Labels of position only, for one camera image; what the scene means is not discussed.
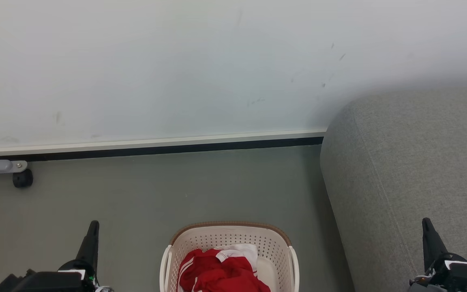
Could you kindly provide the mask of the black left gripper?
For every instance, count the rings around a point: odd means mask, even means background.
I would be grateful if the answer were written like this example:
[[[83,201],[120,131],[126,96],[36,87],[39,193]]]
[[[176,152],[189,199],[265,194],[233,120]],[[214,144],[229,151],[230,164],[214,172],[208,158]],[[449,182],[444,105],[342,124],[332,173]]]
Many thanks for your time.
[[[90,223],[76,260],[67,262],[57,271],[29,269],[24,277],[9,274],[0,283],[0,292],[114,292],[110,286],[100,286],[96,277],[99,228],[97,220]]]

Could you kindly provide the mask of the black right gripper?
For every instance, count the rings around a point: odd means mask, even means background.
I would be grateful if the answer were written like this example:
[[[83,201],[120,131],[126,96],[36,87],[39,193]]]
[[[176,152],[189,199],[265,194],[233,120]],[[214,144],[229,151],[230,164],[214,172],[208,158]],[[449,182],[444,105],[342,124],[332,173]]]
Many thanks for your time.
[[[467,260],[448,253],[430,218],[421,225],[426,273],[409,281],[408,292],[467,292]]]

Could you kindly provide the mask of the red shirt with white trim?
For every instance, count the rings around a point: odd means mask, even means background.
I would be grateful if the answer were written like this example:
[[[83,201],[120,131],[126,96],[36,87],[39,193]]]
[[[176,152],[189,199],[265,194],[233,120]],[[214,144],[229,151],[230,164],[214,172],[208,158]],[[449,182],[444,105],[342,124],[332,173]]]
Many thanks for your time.
[[[245,256],[224,257],[220,251],[210,249],[204,253],[200,267],[203,270],[193,292],[271,292]]]

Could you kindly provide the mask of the grey fabric sofa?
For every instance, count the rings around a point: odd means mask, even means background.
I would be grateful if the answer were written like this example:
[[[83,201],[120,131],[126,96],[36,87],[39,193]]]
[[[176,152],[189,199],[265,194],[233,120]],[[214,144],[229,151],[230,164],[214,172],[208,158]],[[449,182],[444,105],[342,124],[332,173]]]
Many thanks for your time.
[[[406,292],[424,273],[423,218],[467,259],[467,87],[350,102],[320,164],[356,292]]]

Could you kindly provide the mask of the black caster wheel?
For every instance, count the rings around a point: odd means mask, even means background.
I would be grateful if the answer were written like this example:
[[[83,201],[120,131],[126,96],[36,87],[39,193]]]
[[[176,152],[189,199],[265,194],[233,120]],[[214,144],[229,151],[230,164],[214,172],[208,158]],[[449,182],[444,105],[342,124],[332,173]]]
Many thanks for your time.
[[[13,185],[16,188],[26,188],[33,184],[33,172],[30,169],[25,169],[22,172],[13,173]]]

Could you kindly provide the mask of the white and black baseboard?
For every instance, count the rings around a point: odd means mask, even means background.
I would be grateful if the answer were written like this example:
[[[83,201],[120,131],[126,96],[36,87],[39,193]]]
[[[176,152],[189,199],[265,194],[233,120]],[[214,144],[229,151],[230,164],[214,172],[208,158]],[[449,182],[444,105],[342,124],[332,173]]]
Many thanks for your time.
[[[0,159],[11,157],[29,161],[80,159],[147,155],[149,153],[228,150],[232,148],[269,148],[320,144],[326,128],[311,131],[273,131],[228,135],[203,135],[185,138],[163,138],[128,141],[97,141],[82,144],[0,147]]]

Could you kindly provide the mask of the white perforated laundry basket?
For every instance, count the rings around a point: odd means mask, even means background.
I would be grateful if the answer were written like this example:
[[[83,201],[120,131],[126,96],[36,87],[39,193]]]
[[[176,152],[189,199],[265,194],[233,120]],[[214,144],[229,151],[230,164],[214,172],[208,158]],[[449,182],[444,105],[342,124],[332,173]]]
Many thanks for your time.
[[[271,292],[300,292],[300,265],[290,238],[271,224],[245,221],[197,223],[176,232],[161,260],[160,292],[178,292],[178,271],[187,253],[238,244],[256,246],[258,277]]]

